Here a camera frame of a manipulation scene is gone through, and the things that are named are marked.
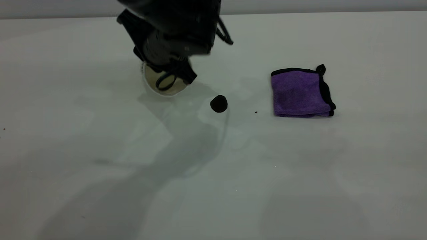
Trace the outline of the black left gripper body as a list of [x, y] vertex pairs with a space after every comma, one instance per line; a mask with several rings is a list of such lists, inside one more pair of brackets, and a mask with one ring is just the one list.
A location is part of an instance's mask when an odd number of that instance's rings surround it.
[[164, 32], [137, 32], [133, 35], [134, 54], [156, 71], [191, 72], [191, 39]]

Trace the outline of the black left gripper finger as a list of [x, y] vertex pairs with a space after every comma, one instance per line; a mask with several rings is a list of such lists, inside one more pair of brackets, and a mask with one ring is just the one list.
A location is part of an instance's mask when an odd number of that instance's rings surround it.
[[190, 85], [197, 78], [197, 74], [192, 69], [189, 59], [174, 61], [172, 63], [172, 73], [177, 78], [183, 80], [186, 85]]

